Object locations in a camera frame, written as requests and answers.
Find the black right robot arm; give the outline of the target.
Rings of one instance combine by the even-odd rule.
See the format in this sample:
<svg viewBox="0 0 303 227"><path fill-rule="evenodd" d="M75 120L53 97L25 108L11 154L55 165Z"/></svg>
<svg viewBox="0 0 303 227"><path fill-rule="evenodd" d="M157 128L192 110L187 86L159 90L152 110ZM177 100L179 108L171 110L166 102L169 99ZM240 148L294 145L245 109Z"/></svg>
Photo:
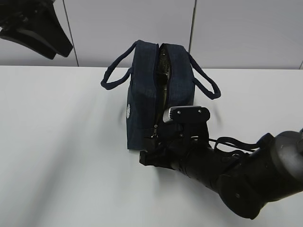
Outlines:
<svg viewBox="0 0 303 227"><path fill-rule="evenodd" d="M269 202L303 190L303 133L265 134L255 144L221 137L225 152L209 143L206 123L184 124L140 152L140 163L179 171L219 194L235 214L254 219Z"/></svg>

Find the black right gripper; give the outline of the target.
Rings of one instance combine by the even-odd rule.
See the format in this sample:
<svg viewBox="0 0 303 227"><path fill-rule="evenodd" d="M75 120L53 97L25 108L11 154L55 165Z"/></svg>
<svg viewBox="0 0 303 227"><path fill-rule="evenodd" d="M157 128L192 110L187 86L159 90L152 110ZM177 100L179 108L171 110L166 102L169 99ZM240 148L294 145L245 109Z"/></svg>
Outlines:
<svg viewBox="0 0 303 227"><path fill-rule="evenodd" d="M191 154L211 149L207 122L165 126L162 131L164 137L152 140L153 145L140 152L139 162L142 165L185 169L186 159Z"/></svg>

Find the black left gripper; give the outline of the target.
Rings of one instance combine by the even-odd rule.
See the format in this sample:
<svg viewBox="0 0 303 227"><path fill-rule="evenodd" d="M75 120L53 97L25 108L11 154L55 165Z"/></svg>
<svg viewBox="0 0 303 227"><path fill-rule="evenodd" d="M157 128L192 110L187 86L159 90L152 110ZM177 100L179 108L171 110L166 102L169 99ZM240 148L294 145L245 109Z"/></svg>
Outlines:
<svg viewBox="0 0 303 227"><path fill-rule="evenodd" d="M68 57L73 46L62 29L53 0L2 0L0 37L48 59Z"/></svg>

